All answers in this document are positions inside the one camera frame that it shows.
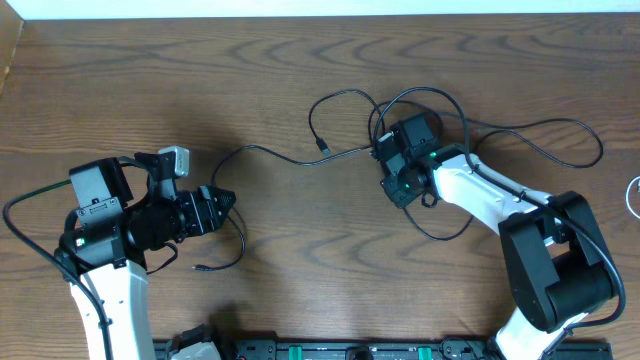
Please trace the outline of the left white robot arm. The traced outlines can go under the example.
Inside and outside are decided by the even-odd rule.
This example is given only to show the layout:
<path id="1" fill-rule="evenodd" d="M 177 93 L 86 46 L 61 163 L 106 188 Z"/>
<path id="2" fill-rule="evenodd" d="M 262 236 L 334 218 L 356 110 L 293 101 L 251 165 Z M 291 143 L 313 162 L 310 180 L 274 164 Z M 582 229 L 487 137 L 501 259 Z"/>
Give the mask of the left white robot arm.
<path id="1" fill-rule="evenodd" d="M 219 230 L 236 201 L 234 192 L 212 185 L 178 190 L 189 158 L 187 149 L 171 146 L 69 172 L 79 205 L 54 256 L 68 271 L 92 359 L 222 356 L 205 327 L 184 332 L 178 343 L 154 341 L 148 318 L 146 252 Z"/>

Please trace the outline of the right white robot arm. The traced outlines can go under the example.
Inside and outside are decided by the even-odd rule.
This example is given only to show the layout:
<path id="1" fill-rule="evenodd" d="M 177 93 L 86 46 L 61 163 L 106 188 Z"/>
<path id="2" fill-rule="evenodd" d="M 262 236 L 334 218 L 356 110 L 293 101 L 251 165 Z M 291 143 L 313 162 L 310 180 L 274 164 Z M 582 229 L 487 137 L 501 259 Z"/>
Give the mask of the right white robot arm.
<path id="1" fill-rule="evenodd" d="M 516 309 L 484 345 L 487 359 L 609 359 L 608 343 L 569 343 L 587 316 L 622 299 L 621 278 L 586 199 L 522 186 L 462 144 L 442 145 L 426 111 L 373 138 L 391 202 L 415 199 L 460 207 L 499 235 Z"/>

